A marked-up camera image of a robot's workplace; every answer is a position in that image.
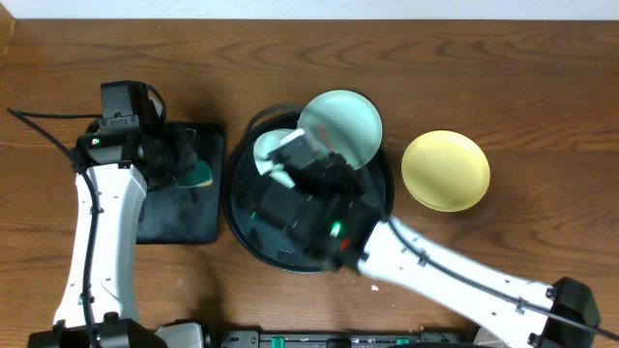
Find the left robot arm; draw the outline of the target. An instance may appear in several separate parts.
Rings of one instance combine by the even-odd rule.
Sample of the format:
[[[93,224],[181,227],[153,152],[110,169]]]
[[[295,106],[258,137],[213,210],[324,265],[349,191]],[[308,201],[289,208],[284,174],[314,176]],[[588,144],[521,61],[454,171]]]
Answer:
[[[204,347],[195,320],[157,330],[138,322],[134,261],[138,220],[150,191],[207,187],[211,168],[197,154],[195,130],[166,122],[154,86],[133,80],[101,86],[103,113],[72,149],[59,150],[76,173],[78,214],[69,279],[53,327],[31,347]]]

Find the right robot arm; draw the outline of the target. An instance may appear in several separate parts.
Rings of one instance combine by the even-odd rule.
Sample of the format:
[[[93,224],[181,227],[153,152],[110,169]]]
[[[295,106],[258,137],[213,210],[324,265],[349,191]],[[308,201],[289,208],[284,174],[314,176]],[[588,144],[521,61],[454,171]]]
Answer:
[[[423,295],[511,347],[588,347],[601,334],[591,290],[498,272],[441,246],[367,202],[379,137],[334,128],[269,130],[251,144],[254,217],[324,269],[350,267]]]

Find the yellow plate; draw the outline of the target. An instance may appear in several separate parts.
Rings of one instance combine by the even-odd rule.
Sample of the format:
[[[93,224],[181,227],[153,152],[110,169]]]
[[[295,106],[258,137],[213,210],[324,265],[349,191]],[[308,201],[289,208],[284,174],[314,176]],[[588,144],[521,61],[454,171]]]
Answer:
[[[481,147],[452,130],[419,135],[401,159],[402,180],[410,194],[439,212],[460,212],[479,203],[489,188],[490,167]]]

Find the green yellow sponge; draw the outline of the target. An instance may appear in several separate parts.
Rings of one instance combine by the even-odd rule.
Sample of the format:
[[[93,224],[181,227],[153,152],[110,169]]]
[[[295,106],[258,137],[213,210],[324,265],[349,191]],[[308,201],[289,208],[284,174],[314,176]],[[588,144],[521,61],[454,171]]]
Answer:
[[[213,183],[213,173],[210,166],[203,160],[198,160],[187,173],[176,179],[179,188],[191,189],[208,187]]]

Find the light green plate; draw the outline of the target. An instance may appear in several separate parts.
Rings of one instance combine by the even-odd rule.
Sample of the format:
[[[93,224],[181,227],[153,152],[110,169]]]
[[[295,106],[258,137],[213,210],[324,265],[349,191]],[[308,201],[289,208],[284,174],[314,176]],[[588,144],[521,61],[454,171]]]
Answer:
[[[260,175],[268,174],[285,187],[292,189],[294,181],[283,170],[282,164],[275,164],[268,155],[280,146],[280,141],[292,133],[291,129],[270,130],[261,134],[253,145],[253,159],[256,169]]]
[[[382,120],[374,104],[347,90],[329,91],[311,100],[301,113],[298,127],[342,155],[354,169],[369,163],[383,136]]]

